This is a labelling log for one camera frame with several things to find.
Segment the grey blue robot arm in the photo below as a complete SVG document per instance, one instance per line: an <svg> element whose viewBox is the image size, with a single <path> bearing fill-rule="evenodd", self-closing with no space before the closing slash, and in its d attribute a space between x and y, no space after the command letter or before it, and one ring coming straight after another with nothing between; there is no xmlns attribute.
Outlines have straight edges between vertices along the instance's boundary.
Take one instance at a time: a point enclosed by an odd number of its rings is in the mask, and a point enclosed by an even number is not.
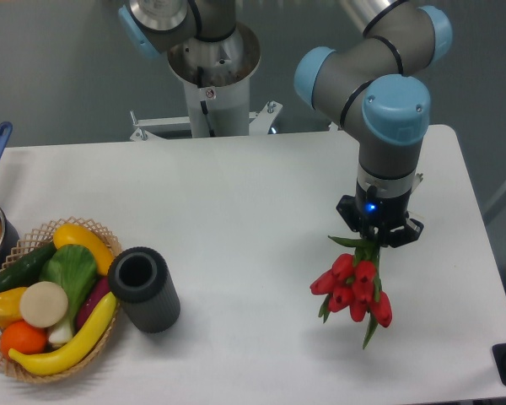
<svg viewBox="0 0 506 405"><path fill-rule="evenodd" d="M337 212L350 230L398 247L423 231L407 206L429 126L431 98L416 73L443 57L453 30L439 9L408 1L346 1L363 41L340 53L316 47L296 68L293 86L359 144L356 191ZM126 1L118 12L146 57L166 55L183 83L196 138L250 131L250 76L260 62L255 34L232 1Z"/></svg>

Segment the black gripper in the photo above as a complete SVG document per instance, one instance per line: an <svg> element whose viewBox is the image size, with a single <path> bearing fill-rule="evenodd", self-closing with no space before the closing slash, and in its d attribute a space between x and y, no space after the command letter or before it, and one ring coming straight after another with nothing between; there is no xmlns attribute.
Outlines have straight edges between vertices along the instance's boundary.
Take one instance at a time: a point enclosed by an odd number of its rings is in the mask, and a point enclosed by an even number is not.
<svg viewBox="0 0 506 405"><path fill-rule="evenodd" d="M389 196L381 186L357 180L355 195L342 196L336 210L351 231L372 245L410 244L419 239L424 228L407 210L410 196L421 180L421 176L411 176L406 190L397 196Z"/></svg>

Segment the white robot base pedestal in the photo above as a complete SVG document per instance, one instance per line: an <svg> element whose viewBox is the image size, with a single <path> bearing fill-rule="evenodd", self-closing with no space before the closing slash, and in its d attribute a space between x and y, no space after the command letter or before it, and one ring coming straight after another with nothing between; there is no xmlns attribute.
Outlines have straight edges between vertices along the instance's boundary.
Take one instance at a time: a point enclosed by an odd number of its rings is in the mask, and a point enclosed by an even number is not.
<svg viewBox="0 0 506 405"><path fill-rule="evenodd" d="M170 48L167 61L183 85L188 115L138 120L131 113L131 139L146 141L178 131L193 138L274 134L283 106L270 100L260 111L250 110L250 77L260 60L256 35L240 22L221 41L190 38Z"/></svg>

